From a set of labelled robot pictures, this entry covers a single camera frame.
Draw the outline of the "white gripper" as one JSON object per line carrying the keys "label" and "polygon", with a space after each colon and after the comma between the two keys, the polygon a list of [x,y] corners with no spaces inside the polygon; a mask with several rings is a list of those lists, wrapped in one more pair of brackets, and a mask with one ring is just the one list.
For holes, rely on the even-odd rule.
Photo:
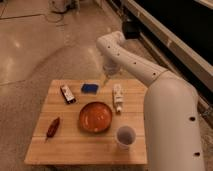
{"label": "white gripper", "polygon": [[103,64],[103,70],[106,75],[104,75],[103,85],[105,86],[110,80],[109,75],[115,75],[119,70],[120,66],[112,60],[107,60]]}

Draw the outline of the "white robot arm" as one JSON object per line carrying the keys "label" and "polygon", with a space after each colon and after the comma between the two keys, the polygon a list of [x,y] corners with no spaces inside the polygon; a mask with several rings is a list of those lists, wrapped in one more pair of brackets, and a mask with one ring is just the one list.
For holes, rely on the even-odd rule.
{"label": "white robot arm", "polygon": [[197,90],[170,70],[122,47],[115,31],[97,39],[100,52],[147,86],[143,112],[149,171],[205,171]]}

